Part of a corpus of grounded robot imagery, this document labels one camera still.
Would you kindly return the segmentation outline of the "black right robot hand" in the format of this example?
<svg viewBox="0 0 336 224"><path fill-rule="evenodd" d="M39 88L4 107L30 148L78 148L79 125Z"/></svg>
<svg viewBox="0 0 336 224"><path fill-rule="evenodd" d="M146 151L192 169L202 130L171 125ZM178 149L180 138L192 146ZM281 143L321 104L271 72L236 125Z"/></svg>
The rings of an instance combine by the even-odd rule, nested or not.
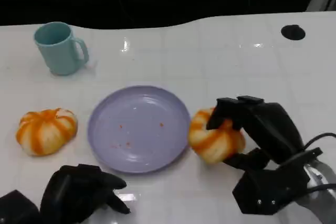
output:
<svg viewBox="0 0 336 224"><path fill-rule="evenodd" d="M206 128L218 129L226 119L232 120L234 130L244 129L258 145L247 154L233 154L223 160L231 167L261 170L269 161L282 164L303 150L298 129L279 103L248 95L219 98Z"/></svg>

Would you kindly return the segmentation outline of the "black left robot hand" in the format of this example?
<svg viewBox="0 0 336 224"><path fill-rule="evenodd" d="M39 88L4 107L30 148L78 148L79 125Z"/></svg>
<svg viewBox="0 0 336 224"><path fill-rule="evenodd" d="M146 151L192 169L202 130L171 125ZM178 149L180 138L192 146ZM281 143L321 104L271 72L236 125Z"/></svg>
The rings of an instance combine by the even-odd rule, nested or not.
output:
<svg viewBox="0 0 336 224"><path fill-rule="evenodd" d="M114 193L126 182L100 167L64 165L53 173L44 191L40 214L43 223L82 223L107 205L121 214L130 214L127 205Z"/></svg>

